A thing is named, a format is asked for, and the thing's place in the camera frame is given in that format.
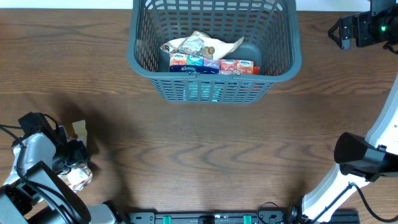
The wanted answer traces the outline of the brown labelled snack pouch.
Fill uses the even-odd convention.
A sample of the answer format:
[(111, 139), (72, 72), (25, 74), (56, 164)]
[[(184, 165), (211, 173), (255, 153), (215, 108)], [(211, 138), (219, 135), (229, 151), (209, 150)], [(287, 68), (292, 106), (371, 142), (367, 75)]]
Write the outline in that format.
[(73, 159), (75, 161), (71, 165), (67, 165), (58, 177), (77, 193), (89, 185), (93, 179), (93, 173), (88, 167), (90, 157), (86, 148), (88, 135), (86, 121), (80, 120), (67, 124), (64, 130), (67, 143), (72, 143), (72, 141), (76, 140), (82, 146), (78, 146), (78, 149), (74, 150)]

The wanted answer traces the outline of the grey plastic basket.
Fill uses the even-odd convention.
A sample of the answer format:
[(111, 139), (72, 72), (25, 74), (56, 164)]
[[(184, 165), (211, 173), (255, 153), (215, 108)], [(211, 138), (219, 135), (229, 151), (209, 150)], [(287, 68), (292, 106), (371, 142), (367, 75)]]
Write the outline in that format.
[(296, 3), (134, 0), (127, 59), (166, 100), (253, 103), (300, 70)]

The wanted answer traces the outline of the orange pasta package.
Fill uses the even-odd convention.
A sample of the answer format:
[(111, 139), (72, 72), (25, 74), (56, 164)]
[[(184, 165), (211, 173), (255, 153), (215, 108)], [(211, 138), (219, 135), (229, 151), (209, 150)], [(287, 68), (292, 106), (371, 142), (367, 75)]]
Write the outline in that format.
[(254, 74), (254, 75), (258, 75), (258, 74), (259, 74), (259, 71), (260, 71), (260, 67), (259, 67), (259, 66), (254, 66), (254, 67), (253, 67), (253, 74)]

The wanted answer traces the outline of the mint green wipes packet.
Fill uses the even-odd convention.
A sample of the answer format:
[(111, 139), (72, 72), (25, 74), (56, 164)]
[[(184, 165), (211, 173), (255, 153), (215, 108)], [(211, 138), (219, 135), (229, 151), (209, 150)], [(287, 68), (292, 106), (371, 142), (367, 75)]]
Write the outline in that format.
[(185, 101), (207, 101), (219, 102), (223, 85), (201, 83), (201, 87), (197, 83), (189, 83), (183, 91), (183, 99)]

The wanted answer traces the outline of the colourful tissue multipack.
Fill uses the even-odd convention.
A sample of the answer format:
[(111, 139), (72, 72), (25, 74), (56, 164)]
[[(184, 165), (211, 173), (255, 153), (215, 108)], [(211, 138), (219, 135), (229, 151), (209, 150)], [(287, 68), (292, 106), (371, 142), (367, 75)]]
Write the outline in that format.
[(169, 72), (189, 72), (219, 75), (253, 75), (254, 62), (250, 60), (207, 58), (187, 54), (170, 56)]

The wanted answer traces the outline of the beige paper pouch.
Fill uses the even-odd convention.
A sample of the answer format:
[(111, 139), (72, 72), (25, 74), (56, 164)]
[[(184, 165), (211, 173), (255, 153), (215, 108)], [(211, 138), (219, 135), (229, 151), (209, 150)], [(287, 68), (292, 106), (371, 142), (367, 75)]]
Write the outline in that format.
[(186, 37), (170, 40), (160, 46), (160, 49), (168, 54), (182, 53), (179, 49), (181, 44), (186, 40)]
[(183, 54), (201, 56), (210, 60), (218, 60), (234, 52), (242, 43), (244, 37), (235, 42), (227, 43), (211, 38), (208, 34), (194, 31), (181, 44), (179, 49)]

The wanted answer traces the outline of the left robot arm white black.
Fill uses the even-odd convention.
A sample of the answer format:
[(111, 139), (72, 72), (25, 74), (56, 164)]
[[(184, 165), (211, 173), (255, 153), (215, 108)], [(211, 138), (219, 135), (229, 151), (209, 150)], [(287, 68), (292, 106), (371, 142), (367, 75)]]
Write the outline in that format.
[(77, 192), (93, 178), (84, 120), (61, 126), (53, 118), (29, 112), (1, 130), (13, 138), (15, 157), (1, 186), (1, 223), (129, 223), (112, 202), (85, 205)]

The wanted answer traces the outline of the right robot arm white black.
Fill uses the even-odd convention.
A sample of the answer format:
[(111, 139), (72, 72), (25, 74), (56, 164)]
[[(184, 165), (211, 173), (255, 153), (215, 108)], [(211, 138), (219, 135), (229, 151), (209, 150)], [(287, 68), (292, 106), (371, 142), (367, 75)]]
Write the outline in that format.
[[(343, 50), (383, 43), (394, 54), (397, 2), (371, 0), (370, 10), (340, 18), (328, 36)], [(378, 119), (365, 137), (345, 132), (337, 140), (335, 163), (318, 186), (292, 207), (286, 223), (353, 223), (339, 207), (355, 192), (380, 177), (397, 176), (397, 84), (393, 84)]]

